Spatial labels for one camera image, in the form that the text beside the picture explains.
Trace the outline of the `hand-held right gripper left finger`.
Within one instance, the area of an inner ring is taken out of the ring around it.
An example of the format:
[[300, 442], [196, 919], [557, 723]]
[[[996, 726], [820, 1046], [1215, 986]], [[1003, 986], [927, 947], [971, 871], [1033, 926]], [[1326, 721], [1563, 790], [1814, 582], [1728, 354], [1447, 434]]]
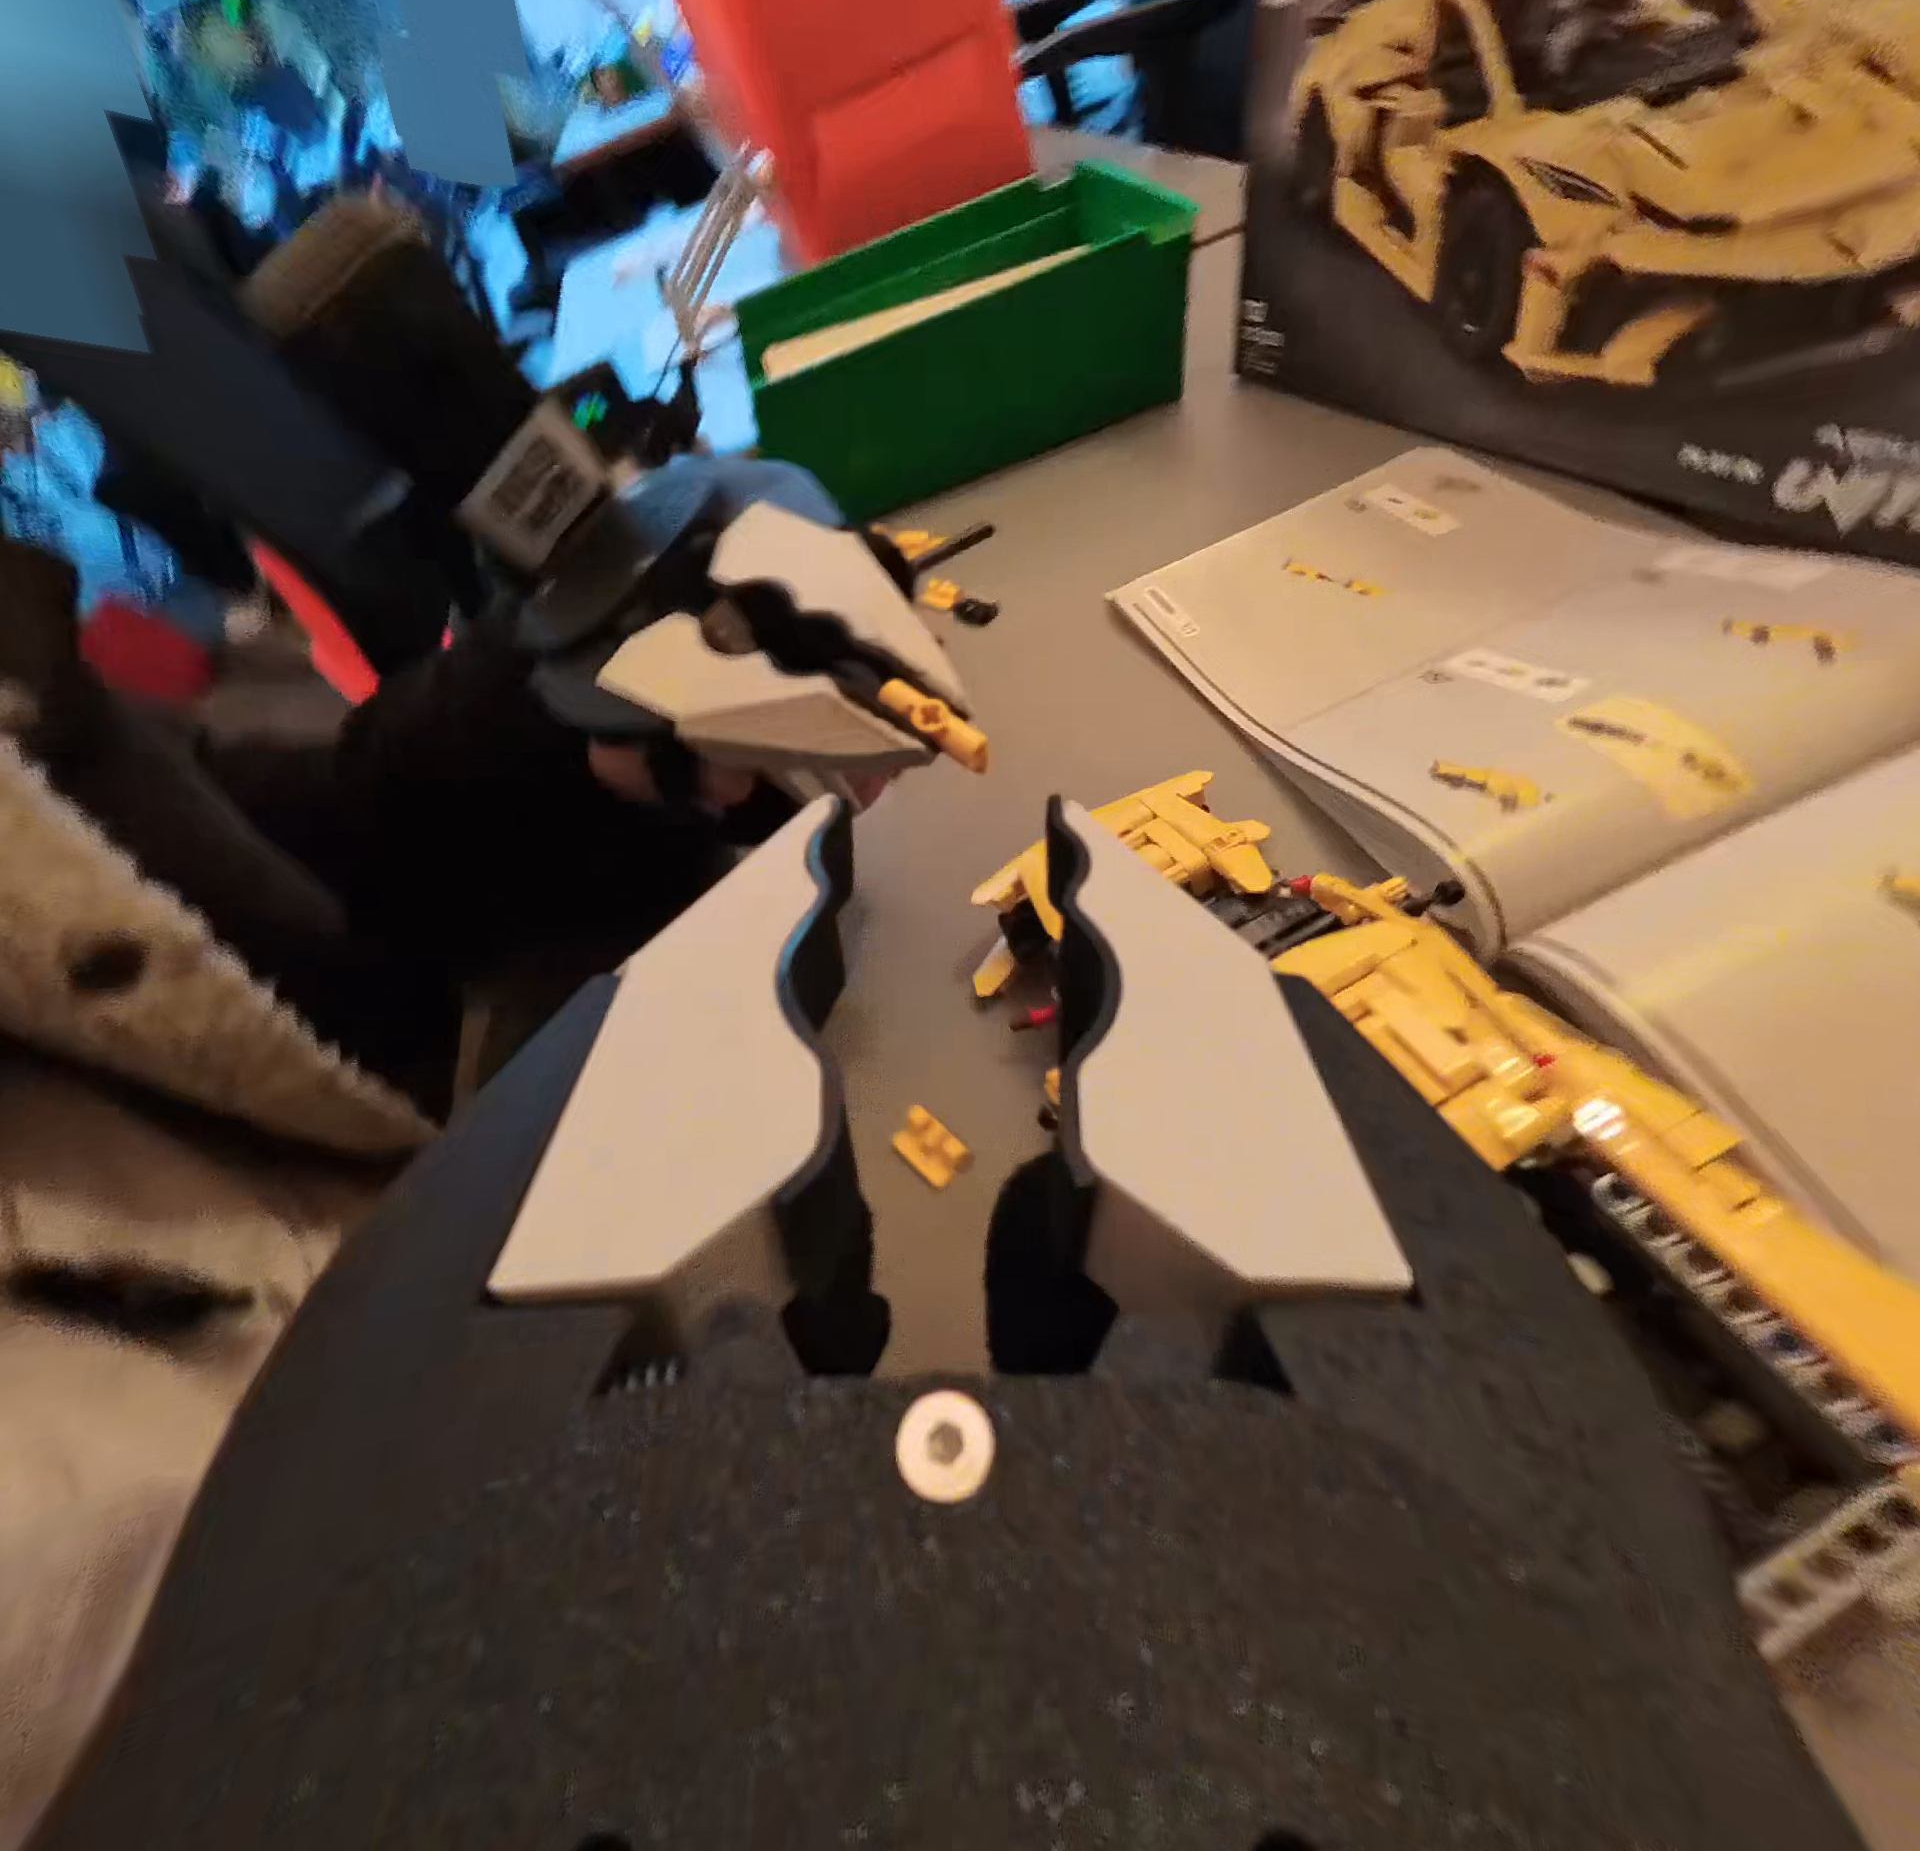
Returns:
[[757, 1305], [805, 1371], [877, 1369], [890, 1312], [824, 1045], [851, 887], [853, 808], [817, 799], [623, 965], [491, 1301], [626, 1308], [646, 1358]]

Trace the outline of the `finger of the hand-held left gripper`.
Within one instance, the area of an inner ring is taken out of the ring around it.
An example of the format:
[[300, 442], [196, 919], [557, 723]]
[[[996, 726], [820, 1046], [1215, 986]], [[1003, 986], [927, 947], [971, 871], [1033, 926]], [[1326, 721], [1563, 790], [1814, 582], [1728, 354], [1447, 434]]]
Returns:
[[869, 801], [938, 752], [880, 692], [944, 700], [944, 641], [910, 611], [726, 608], [659, 617], [596, 649], [596, 693], [646, 712], [714, 769], [761, 773], [809, 799]]
[[956, 712], [973, 712], [945, 645], [865, 533], [808, 519], [764, 497], [723, 527], [708, 576], [736, 603], [745, 603], [745, 591], [781, 593], [793, 619], [837, 626], [855, 655], [897, 667], [906, 682]]

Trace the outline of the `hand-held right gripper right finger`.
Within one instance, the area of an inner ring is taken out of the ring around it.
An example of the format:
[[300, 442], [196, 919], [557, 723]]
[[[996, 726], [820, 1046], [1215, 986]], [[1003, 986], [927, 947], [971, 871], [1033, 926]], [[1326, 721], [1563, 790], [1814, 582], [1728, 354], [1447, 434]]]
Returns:
[[1048, 801], [1046, 866], [1053, 1146], [992, 1213], [992, 1369], [1082, 1372], [1117, 1320], [1220, 1348], [1278, 1305], [1408, 1305], [1414, 1263], [1305, 1028], [1341, 1016], [1081, 801]]

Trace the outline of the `yellow axle connector brick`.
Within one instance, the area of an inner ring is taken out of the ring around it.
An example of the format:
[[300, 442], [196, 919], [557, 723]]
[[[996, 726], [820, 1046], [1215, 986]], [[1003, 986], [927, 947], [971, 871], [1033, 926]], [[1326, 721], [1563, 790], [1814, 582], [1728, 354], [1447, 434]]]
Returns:
[[944, 698], [906, 681], [885, 681], [877, 690], [877, 709], [914, 731], [928, 749], [956, 763], [961, 769], [984, 775], [992, 763], [987, 734]]

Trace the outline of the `yellow brick toy car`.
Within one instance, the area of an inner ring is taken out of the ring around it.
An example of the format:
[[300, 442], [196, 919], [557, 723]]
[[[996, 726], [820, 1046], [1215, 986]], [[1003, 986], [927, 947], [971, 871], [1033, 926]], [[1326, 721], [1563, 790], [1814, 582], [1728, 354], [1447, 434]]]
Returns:
[[[1404, 879], [1282, 879], [1262, 822], [1224, 822], [1212, 773], [1189, 770], [1092, 812], [1175, 887], [1310, 985], [1497, 1177], [1546, 1170], [1657, 1287], [1695, 1311], [1788, 1419], [1861, 1477], [1757, 1553], [1738, 1594], [1769, 1661], [1864, 1604], [1915, 1616], [1915, 1283], [1786, 1196], [1748, 1136], [1618, 1048], [1505, 988]], [[1063, 921], [1046, 839], [973, 887], [996, 940], [973, 972], [992, 1001], [1048, 962], [1056, 1019]]]

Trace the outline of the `instruction booklet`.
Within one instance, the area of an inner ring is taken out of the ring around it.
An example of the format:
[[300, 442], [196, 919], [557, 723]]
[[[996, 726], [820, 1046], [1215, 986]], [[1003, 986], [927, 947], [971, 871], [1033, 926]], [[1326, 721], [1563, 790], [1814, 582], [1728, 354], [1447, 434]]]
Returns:
[[1109, 595], [1510, 983], [1915, 1278], [1919, 591], [1438, 448]]

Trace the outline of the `person's left forearm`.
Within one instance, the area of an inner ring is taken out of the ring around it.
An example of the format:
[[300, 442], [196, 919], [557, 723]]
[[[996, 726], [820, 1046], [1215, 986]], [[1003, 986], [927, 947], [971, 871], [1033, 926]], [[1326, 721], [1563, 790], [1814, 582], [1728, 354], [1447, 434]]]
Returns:
[[799, 812], [768, 780], [723, 817], [626, 801], [588, 743], [491, 620], [383, 681], [334, 745], [349, 915], [458, 973], [614, 962]]

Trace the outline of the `grey desk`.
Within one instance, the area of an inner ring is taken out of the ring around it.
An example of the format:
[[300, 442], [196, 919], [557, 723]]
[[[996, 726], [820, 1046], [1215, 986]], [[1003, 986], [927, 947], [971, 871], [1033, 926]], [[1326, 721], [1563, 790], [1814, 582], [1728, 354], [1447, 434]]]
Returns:
[[[1206, 197], [1178, 407], [984, 486], [959, 562], [1003, 617], [949, 633], [992, 770], [949, 765], [855, 822], [851, 985], [829, 1041], [876, 1219], [899, 1393], [975, 1388], [999, 1432], [971, 1502], [897, 1502], [885, 1587], [834, 1652], [846, 1735], [925, 1847], [1629, 1847], [1660, 1774], [1685, 1845], [1812, 1847], [1846, 1807], [1915, 1847], [1915, 1632], [1780, 1687], [1734, 1614], [1644, 1371], [1527, 1200], [1368, 1048], [1317, 1034], [1380, 1192], [1441, 1289], [1262, 1321], [1298, 1394], [1212, 1382], [1178, 1321], [1126, 1320], [1090, 1376], [987, 1376], [1008, 1177], [1048, 1146], [1035, 1038], [969, 996], [975, 879], [1048, 796], [1212, 765], [1285, 863], [1353, 845], [1262, 769], [1111, 612], [1107, 587], [1376, 464], [1390, 434], [1231, 377], [1238, 174]], [[931, 1189], [890, 1136], [921, 1104], [973, 1146]]]

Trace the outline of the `person's left hand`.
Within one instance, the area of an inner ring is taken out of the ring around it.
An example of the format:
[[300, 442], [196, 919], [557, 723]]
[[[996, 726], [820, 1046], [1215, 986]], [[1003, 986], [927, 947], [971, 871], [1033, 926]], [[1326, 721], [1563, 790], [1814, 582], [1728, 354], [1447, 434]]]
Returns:
[[626, 801], [674, 812], [723, 817], [747, 804], [766, 782], [751, 769], [701, 758], [673, 735], [588, 743], [588, 769]]

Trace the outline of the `loose yellow and black bricks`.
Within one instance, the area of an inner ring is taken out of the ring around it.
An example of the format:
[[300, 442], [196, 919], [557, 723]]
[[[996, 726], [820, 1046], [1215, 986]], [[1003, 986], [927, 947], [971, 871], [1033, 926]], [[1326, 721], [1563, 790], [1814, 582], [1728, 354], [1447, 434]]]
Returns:
[[914, 603], [949, 615], [971, 627], [987, 627], [1002, 615], [1002, 606], [995, 598], [966, 587], [950, 573], [954, 559], [995, 540], [995, 522], [980, 522], [959, 530], [869, 525], [861, 535]]

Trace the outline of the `green storage bin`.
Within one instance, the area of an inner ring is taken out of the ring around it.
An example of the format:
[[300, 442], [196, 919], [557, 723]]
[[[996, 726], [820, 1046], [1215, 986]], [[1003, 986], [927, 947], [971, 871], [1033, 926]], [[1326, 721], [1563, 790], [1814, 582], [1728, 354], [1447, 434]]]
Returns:
[[1195, 229], [1082, 160], [743, 298], [761, 453], [876, 519], [1178, 400]]

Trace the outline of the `black office chair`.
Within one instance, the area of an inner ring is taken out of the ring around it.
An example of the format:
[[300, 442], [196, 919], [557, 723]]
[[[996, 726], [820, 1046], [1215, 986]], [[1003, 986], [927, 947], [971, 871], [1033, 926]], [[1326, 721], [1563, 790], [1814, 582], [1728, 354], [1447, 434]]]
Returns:
[[1017, 73], [1056, 130], [1243, 160], [1258, 0], [1013, 0]]

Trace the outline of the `dark toy car box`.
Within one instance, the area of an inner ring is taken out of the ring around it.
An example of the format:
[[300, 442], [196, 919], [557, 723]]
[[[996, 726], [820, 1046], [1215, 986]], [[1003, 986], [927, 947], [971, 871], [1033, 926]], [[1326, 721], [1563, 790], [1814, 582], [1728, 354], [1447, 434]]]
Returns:
[[1258, 0], [1238, 373], [1915, 565], [1919, 0]]

